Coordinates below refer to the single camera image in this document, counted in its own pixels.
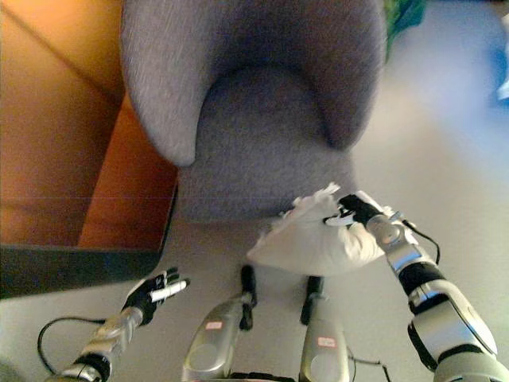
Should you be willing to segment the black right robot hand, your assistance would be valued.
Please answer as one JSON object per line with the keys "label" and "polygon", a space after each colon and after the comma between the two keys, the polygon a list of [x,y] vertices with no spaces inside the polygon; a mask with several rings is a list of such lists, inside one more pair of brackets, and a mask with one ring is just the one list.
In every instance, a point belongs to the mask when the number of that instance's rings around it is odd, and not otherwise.
{"label": "black right robot hand", "polygon": [[322,219],[328,227],[361,224],[369,233],[390,223],[382,209],[366,201],[359,194],[348,194],[336,202],[337,212]]}

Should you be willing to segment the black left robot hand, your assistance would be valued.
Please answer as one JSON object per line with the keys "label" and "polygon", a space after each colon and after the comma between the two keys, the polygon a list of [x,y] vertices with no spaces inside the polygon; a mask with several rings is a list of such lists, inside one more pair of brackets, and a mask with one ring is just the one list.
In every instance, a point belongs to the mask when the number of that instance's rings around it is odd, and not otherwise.
{"label": "black left robot hand", "polygon": [[135,308],[142,314],[139,326],[148,325],[156,309],[168,298],[185,290],[191,281],[182,278],[177,267],[171,267],[150,279],[141,280],[127,295],[122,310]]}

